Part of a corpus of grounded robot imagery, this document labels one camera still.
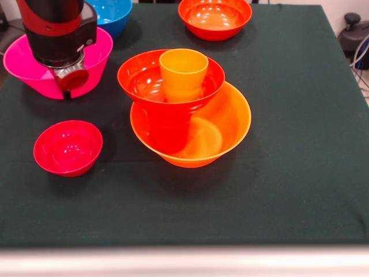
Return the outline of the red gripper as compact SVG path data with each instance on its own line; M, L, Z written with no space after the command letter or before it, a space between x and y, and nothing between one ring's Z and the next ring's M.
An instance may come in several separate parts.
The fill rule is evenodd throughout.
M68 72L66 69L55 70L55 81L58 87L63 91L63 99L71 100L71 91L83 86L89 77L85 69L77 69Z

